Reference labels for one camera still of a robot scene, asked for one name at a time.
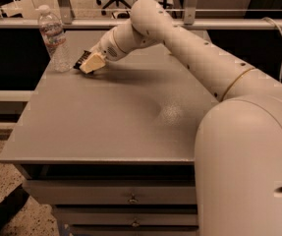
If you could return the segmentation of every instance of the table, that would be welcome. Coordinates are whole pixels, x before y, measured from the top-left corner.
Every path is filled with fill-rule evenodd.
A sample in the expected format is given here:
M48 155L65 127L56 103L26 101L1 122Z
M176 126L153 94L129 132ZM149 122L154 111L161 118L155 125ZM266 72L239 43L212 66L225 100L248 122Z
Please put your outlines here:
M72 61L104 33L68 31ZM161 44L94 75L49 64L0 161L75 234L193 236L195 134L217 103Z

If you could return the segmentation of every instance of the bottle cap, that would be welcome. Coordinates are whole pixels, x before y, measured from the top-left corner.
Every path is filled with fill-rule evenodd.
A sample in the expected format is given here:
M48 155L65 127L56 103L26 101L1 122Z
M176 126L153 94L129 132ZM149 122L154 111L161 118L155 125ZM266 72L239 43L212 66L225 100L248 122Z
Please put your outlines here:
M41 5L38 8L41 15L48 15L50 13L50 7L48 5Z

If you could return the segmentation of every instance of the drawer knob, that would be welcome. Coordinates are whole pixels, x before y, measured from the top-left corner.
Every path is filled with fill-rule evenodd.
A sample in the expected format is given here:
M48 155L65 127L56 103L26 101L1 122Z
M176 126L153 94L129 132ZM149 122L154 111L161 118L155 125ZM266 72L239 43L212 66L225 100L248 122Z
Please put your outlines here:
M135 220L132 224L132 227L139 227L140 224Z
M128 200L129 204L134 205L137 204L139 202L139 200L137 198L135 198L135 195L132 194L131 198Z

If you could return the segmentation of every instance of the plastic bottle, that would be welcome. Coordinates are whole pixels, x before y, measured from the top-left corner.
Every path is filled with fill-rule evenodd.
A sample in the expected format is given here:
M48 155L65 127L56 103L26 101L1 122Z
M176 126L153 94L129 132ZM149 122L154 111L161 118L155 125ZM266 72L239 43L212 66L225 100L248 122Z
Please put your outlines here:
M66 36L60 19L51 12L47 5L41 5L39 12L39 29L53 68L59 72L69 71L72 66Z

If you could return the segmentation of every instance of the drawer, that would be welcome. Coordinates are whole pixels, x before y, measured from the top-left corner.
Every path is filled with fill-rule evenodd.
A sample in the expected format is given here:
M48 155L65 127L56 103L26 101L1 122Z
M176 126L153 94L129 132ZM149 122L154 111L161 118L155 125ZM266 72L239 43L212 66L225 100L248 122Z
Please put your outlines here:
M23 187L50 205L195 205L192 181L26 180Z
M54 207L60 223L77 225L197 226L197 210L190 206L93 206Z
M81 236L198 236L196 227L90 227L70 226L70 232Z

